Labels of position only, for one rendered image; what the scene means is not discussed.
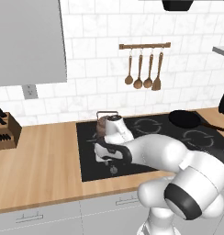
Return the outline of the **grey wall cupboard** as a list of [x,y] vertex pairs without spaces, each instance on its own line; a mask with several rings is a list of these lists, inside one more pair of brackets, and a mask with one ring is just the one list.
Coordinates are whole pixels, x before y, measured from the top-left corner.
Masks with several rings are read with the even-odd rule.
[[66,80],[60,0],[0,0],[0,86]]
[[215,53],[224,56],[224,46],[216,46],[212,49]]

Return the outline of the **grey wall socket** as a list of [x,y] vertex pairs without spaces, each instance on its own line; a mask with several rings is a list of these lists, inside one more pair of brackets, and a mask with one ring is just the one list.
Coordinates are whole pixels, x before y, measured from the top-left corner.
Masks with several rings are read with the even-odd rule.
[[36,85],[34,84],[26,84],[22,86],[23,94],[26,99],[37,99],[38,92]]

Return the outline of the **wooden wall rail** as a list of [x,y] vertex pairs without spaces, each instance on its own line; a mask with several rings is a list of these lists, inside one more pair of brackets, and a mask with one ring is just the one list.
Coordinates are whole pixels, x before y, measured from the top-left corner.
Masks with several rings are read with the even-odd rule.
[[152,44],[119,44],[118,48],[120,50],[126,49],[150,49],[150,48],[171,48],[171,42],[165,43],[152,43]]

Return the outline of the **grey drawer front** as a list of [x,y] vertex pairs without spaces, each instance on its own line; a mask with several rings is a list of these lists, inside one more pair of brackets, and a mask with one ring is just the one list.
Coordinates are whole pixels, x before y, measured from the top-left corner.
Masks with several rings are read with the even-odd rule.
[[148,217],[149,209],[140,201],[116,206],[115,202],[120,197],[137,197],[137,192],[100,196],[80,202],[83,235],[137,235],[139,227]]
[[79,203],[2,213],[0,235],[83,235]]

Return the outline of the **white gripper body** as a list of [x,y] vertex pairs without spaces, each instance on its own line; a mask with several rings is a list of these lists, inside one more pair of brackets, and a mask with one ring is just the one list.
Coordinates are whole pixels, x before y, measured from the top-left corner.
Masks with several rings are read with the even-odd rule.
[[114,161],[114,160],[122,160],[123,155],[120,151],[108,149],[96,143],[95,144],[95,159],[97,162],[108,162],[108,161]]

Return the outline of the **small wooden spoon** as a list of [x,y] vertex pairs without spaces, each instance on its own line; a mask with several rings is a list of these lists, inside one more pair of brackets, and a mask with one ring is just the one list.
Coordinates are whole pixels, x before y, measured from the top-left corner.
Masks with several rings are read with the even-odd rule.
[[129,55],[129,74],[125,79],[125,84],[132,84],[133,83],[133,78],[131,76],[131,64],[132,64],[132,54]]

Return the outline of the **black range hood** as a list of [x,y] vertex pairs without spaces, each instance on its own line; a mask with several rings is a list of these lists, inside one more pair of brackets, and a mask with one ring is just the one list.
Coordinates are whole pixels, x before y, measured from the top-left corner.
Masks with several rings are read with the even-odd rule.
[[185,12],[188,11],[194,0],[162,0],[165,11],[168,12]]

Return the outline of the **black hob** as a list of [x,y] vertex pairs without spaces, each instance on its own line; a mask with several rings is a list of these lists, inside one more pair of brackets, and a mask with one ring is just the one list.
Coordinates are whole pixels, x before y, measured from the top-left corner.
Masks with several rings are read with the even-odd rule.
[[[220,150],[224,153],[224,137],[215,129],[197,127],[194,129],[181,129],[169,121],[167,114],[125,117],[125,124],[134,138],[146,134],[163,134],[180,140],[191,151]],[[121,162],[97,162],[95,159],[96,122],[81,122],[76,124],[81,176],[83,182],[131,175],[137,173],[155,172],[149,166],[135,163],[126,165]],[[118,172],[112,174],[110,167],[115,166]]]

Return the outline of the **wooden ladle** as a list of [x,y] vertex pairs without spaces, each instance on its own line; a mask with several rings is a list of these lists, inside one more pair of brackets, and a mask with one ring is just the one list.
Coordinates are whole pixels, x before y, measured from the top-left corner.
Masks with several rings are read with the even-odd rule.
[[135,82],[133,83],[133,87],[135,89],[141,89],[142,88],[142,80],[140,79],[140,73],[141,73],[141,67],[142,67],[142,59],[143,59],[143,55],[140,54],[139,56],[139,72],[138,72],[138,78],[135,80]]

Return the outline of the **wooden knife block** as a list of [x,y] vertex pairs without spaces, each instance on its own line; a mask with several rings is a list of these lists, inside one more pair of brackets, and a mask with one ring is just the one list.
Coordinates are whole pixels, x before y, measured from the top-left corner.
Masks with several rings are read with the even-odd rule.
[[0,124],[0,150],[15,149],[22,127],[8,112],[6,112],[6,117],[2,117],[2,119],[6,122],[6,125]]

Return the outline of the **wooden spatula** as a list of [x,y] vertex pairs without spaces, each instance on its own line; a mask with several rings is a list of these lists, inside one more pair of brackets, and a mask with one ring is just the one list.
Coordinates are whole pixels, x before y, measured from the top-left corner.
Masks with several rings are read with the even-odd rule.
[[161,51],[159,55],[158,72],[157,72],[156,78],[153,81],[153,85],[151,88],[152,91],[158,91],[161,89],[160,72],[161,72],[161,67],[162,67],[162,59],[163,59],[163,52]]

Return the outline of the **black frying pan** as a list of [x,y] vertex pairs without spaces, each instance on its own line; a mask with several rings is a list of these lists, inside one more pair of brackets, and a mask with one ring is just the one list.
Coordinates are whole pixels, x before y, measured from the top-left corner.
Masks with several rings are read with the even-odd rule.
[[224,132],[224,128],[204,122],[198,114],[192,111],[174,110],[169,113],[168,118],[176,127],[182,129],[194,129],[199,126],[204,126]]

